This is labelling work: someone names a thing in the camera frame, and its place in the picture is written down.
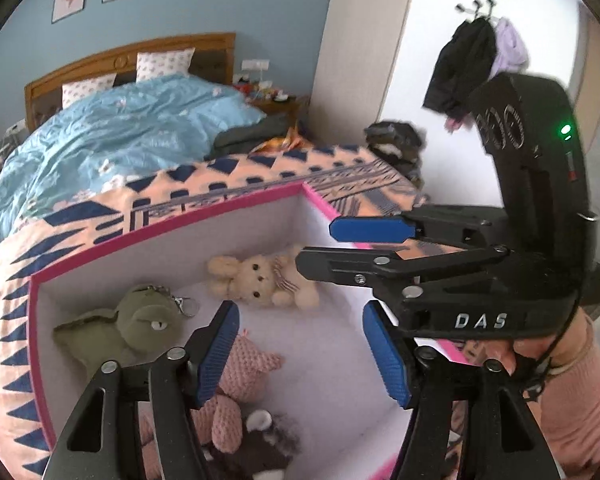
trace blue gripper pad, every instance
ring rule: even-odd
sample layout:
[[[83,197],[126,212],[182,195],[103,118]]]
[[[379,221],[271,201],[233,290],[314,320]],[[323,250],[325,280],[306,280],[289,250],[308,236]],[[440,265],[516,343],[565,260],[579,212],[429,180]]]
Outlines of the blue gripper pad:
[[[392,399],[397,400],[402,408],[406,408],[411,400],[411,392],[407,384],[407,368],[371,301],[365,305],[362,312],[362,326],[387,393]]]
[[[238,306],[233,301],[223,301],[222,306],[227,306],[228,311],[221,320],[205,358],[198,367],[199,383],[196,400],[199,406],[215,395],[224,365],[240,328]]]
[[[416,228],[401,216],[343,216],[331,222],[329,233],[339,242],[401,244],[416,235]]]

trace white pillow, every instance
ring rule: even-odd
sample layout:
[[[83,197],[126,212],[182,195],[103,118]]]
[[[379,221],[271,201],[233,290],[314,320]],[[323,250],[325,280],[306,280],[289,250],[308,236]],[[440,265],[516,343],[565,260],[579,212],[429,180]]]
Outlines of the white pillow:
[[[171,74],[188,74],[195,48],[168,52],[138,52],[136,81]]]
[[[113,82],[116,74],[107,74],[93,79],[76,81],[75,83],[65,83],[62,85],[62,109],[68,108],[76,101],[87,97],[101,90],[113,88]]]

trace lavender clothing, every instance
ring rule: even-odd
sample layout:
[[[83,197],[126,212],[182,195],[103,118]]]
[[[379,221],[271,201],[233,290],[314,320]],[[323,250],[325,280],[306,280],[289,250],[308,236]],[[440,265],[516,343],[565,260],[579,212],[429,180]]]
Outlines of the lavender clothing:
[[[525,43],[507,18],[500,19],[495,27],[495,33],[498,53],[491,67],[489,79],[500,72],[518,72],[529,61]]]

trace stuffed animal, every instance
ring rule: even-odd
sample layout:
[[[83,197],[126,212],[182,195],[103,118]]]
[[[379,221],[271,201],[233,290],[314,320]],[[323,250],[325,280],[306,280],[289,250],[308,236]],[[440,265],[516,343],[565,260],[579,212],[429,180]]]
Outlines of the stuffed animal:
[[[277,256],[253,256],[241,262],[232,256],[216,256],[207,264],[215,277],[211,293],[222,300],[247,301],[259,306],[293,306],[311,310],[320,304],[314,282],[296,269],[296,256],[302,249],[293,246]]]
[[[265,410],[256,410],[242,421],[242,443],[232,454],[209,443],[203,446],[213,480],[284,480],[286,468],[299,453],[297,432],[278,424]],[[160,461],[149,416],[140,417],[142,464],[147,480],[159,480]]]
[[[218,393],[191,418],[200,444],[212,442],[223,453],[235,453],[242,443],[242,413],[238,402],[257,402],[264,394],[269,372],[279,370],[284,359],[278,354],[261,352],[246,333],[235,338]]]
[[[143,285],[126,293],[115,310],[92,310],[57,326],[54,340],[84,365],[91,378],[104,361],[115,360],[125,367],[168,350],[180,339],[183,322],[166,289]]]

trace patterned blanket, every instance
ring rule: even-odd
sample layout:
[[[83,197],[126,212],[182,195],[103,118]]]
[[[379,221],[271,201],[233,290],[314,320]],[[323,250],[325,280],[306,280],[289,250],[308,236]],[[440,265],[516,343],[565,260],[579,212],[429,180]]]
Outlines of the patterned blanket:
[[[0,459],[16,480],[39,479],[50,452],[27,354],[30,277],[124,233],[293,180],[306,181],[345,215],[388,215],[424,200],[393,168],[356,146],[236,155],[127,182],[27,225],[0,245]],[[412,257],[443,251],[413,241],[401,249]]]

